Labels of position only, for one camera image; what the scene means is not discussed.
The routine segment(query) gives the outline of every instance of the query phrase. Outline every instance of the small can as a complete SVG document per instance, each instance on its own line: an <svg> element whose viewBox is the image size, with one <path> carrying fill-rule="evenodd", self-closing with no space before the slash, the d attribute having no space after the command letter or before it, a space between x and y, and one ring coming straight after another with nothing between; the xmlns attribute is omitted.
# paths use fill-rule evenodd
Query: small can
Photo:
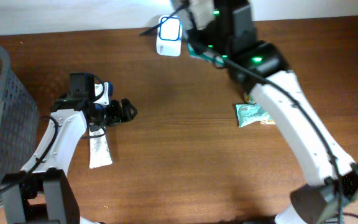
<svg viewBox="0 0 358 224"><path fill-rule="evenodd" d="M255 105L256 101L253 99L252 96L250 96L249 94L247 94L247 92L244 93L244 101L250 105Z"/></svg>

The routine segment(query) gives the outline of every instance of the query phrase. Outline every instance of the white wall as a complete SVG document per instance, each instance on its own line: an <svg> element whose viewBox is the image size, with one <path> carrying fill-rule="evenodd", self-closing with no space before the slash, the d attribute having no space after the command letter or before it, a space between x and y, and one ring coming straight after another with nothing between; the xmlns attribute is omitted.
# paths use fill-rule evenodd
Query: white wall
<svg viewBox="0 0 358 224"><path fill-rule="evenodd" d="M250 0L257 21L358 15L358 0ZM0 0L0 35L150 27L170 0Z"/></svg>

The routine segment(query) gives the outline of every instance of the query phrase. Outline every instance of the mesh side of basket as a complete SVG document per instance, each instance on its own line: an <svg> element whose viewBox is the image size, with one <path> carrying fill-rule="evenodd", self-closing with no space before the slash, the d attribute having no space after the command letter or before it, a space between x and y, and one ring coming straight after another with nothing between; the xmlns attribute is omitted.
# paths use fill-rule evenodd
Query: mesh side of basket
<svg viewBox="0 0 358 224"><path fill-rule="evenodd" d="M11 70L9 55L0 47L0 186L5 174L19 172L34 153L38 118L34 99Z"/></svg>

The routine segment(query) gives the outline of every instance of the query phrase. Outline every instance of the wood grain surface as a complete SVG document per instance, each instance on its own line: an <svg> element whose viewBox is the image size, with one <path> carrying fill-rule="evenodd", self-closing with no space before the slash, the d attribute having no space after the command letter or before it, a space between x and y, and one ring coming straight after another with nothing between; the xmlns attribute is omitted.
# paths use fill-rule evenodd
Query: wood grain surface
<svg viewBox="0 0 358 224"><path fill-rule="evenodd" d="M358 161L358 17L257 22L277 45L327 128ZM143 29L0 36L41 114L68 91L70 72L114 85L139 115L108 128L111 166L89 169L80 141L68 180L81 215L105 223L211 223L274 215L305 184L275 126L237 127L242 97L224 70L155 52ZM40 123L38 141L46 125ZM358 213L358 201L345 208ZM347 223L358 223L347 218ZM0 223L5 223L0 209Z"/></svg>

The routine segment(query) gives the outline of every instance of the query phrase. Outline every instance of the green light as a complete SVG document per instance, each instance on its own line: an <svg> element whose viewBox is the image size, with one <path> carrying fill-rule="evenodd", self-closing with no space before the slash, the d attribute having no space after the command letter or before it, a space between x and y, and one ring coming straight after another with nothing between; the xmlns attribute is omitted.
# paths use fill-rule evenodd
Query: green light
<svg viewBox="0 0 358 224"><path fill-rule="evenodd" d="M252 58L252 61L254 62L254 63L260 63L260 62L262 62L262 57L253 57Z"/></svg>

